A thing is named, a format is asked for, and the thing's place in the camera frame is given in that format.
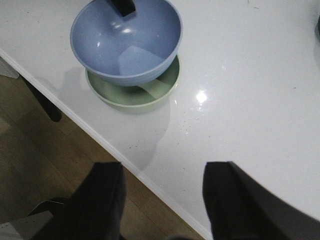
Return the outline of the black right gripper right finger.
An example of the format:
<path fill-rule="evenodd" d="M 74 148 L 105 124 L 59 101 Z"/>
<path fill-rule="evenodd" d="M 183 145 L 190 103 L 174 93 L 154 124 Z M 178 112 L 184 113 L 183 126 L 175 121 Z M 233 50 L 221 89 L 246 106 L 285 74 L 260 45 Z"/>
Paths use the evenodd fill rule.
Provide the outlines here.
<path fill-rule="evenodd" d="M 215 240 L 318 240 L 320 222 L 231 161 L 207 162 L 202 196 Z"/>

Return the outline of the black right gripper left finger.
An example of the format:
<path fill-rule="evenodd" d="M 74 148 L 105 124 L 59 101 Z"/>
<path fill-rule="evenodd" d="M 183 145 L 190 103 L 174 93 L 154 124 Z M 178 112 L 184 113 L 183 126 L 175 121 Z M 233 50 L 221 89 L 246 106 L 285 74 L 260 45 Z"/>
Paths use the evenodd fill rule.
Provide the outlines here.
<path fill-rule="evenodd" d="M 119 162 L 96 162 L 34 240 L 122 240 L 126 181 Z"/>

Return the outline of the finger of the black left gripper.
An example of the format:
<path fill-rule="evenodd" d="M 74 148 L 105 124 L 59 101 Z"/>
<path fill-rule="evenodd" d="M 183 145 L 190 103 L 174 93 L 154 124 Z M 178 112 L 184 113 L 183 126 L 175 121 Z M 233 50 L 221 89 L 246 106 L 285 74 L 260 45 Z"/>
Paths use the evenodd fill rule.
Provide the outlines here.
<path fill-rule="evenodd" d="M 122 17 L 126 17 L 136 11 L 136 6 L 133 0 L 111 0 L 111 2 Z"/>

